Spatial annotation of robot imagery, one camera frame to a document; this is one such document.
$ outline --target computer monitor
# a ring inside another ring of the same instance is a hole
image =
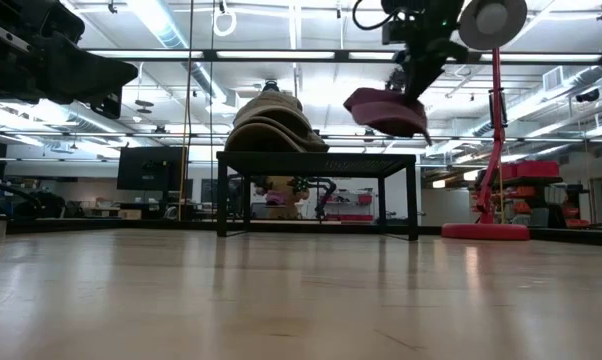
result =
[[[182,151],[182,147],[121,149],[117,189],[179,191]]]

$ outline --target beige fabric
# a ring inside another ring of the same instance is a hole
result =
[[[261,144],[272,140],[272,136],[279,136],[275,145],[295,144],[292,147],[302,151],[327,152],[330,147],[312,131],[302,110],[303,105],[293,96],[271,91],[261,93],[237,113],[226,151],[296,151],[284,149],[286,146],[277,150],[275,146]]]

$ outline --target ceiling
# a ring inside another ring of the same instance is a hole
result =
[[[155,0],[130,0],[154,2]],[[190,21],[190,1],[156,0],[163,2],[173,18],[175,26],[188,36]],[[118,13],[108,11],[108,1],[103,0],[63,0],[73,12],[86,22],[79,46],[85,49],[158,49],[164,48],[149,30],[137,13],[125,1],[115,2]],[[504,47],[506,51],[519,52],[590,52],[602,53],[602,21],[597,21],[601,0],[528,0],[529,22],[520,37]],[[381,30],[361,31],[354,26],[349,9],[353,1],[336,0],[227,0],[227,8],[236,14],[236,28],[227,36],[216,35],[213,31],[213,13],[218,12],[219,2],[196,0],[193,15],[194,27],[191,32],[192,47],[196,49],[356,49],[392,50],[400,46],[383,46]],[[342,17],[337,17],[339,4]],[[385,14],[380,9],[380,1],[364,0],[362,11],[357,14],[364,24],[381,21]],[[230,17],[219,18],[221,30],[230,25]],[[358,87],[382,88],[393,69],[392,64],[337,64],[337,63],[283,63],[283,62],[217,62],[201,63],[212,80],[224,89],[237,92],[240,103],[245,103],[256,94],[265,80],[277,80],[284,91],[294,93],[304,104],[304,112],[312,127],[322,134],[361,134],[364,128],[354,124],[342,104]],[[298,74],[298,89],[295,89],[295,66]],[[515,101],[536,92],[543,85],[542,76],[554,69],[552,65],[509,65],[502,68],[502,81],[507,101]],[[124,88],[123,113],[116,122],[99,118],[98,115],[82,110],[84,117],[94,122],[106,124],[116,132],[151,132],[157,125],[165,125],[172,133],[183,132],[187,72],[178,62],[145,62],[141,76]],[[422,95],[420,100],[426,105],[431,135],[467,135],[469,129],[485,120],[488,110],[488,90],[492,87],[492,69],[485,65],[447,65],[445,73]],[[192,132],[226,133],[231,129],[231,114],[211,114],[205,96],[192,99],[191,115],[194,123]],[[136,100],[155,104],[151,114],[139,114]],[[570,116],[564,98],[546,104],[539,111],[525,114],[509,128],[512,136],[526,136],[535,130],[551,124],[554,119],[563,120]],[[587,113],[594,104],[583,104],[573,109],[573,115]],[[40,124],[28,128],[23,121],[5,129],[33,130]],[[570,126],[556,130],[570,130]],[[99,127],[98,131],[108,131]],[[18,141],[1,139],[10,144]],[[210,143],[209,139],[194,140],[194,143]],[[139,141],[141,144],[178,144],[179,139],[152,139]],[[213,143],[222,145],[223,140]],[[333,142],[333,145],[356,145],[355,143]],[[474,151],[460,145],[460,151]],[[424,142],[411,143],[410,147],[425,148]]]

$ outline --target table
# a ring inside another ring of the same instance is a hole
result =
[[[408,239],[418,240],[416,156],[387,154],[332,154],[282,152],[217,152],[217,236],[227,236],[228,167],[250,179],[252,176],[321,176],[373,178],[378,180],[380,233],[387,230],[385,179],[406,169]],[[243,193],[250,194],[250,181]],[[243,197],[243,227],[250,229],[250,196]]]

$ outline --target wall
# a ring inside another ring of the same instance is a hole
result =
[[[470,209],[468,190],[423,189],[423,226],[441,226],[446,223],[473,223],[477,215]]]
[[[80,178],[78,182],[56,182],[51,187],[46,181],[42,186],[49,186],[50,191],[63,197],[66,201],[95,201],[101,197],[116,202],[134,202],[135,198],[154,198],[160,200],[160,191],[117,190],[117,179]]]
[[[229,174],[235,173],[231,169],[228,171]],[[6,175],[14,176],[49,176],[49,177],[78,177],[78,178],[99,178],[99,179],[114,179],[114,181],[101,182],[91,180],[91,182],[75,183],[76,185],[69,185],[64,183],[61,185],[59,191],[63,191],[68,194],[67,196],[92,197],[97,193],[106,194],[107,197],[111,197],[113,200],[116,197],[130,198],[126,194],[117,192],[116,190],[116,177],[118,175],[118,164],[117,163],[37,163],[37,162],[10,162],[6,167]],[[193,194],[191,196],[194,201],[201,200],[201,179],[209,179],[212,176],[213,179],[217,178],[217,168],[202,167],[201,165],[191,165],[189,167],[189,179],[194,179]],[[360,189],[360,188],[373,188],[375,193],[378,193],[378,184],[376,179],[349,179],[349,180],[337,180],[337,188],[345,189]],[[85,190],[74,189],[75,186],[87,186]],[[417,190],[421,188],[421,171],[417,168]],[[253,196],[253,201],[263,201],[262,197]],[[313,212],[316,203],[316,195],[310,197],[309,204],[307,206],[310,211]],[[386,179],[386,208],[388,211],[396,212],[398,218],[407,217],[407,200],[406,200],[406,178],[405,170],[397,174],[392,175]],[[421,209],[421,192],[417,191],[417,209]]]
[[[592,179],[602,178],[602,157],[595,158],[591,152],[592,148],[587,153],[575,151],[568,154],[570,162],[560,167],[561,177],[566,183],[581,183],[586,189],[590,189]],[[594,193],[582,194],[579,203],[582,219],[593,223],[602,222],[600,197],[597,199]]]

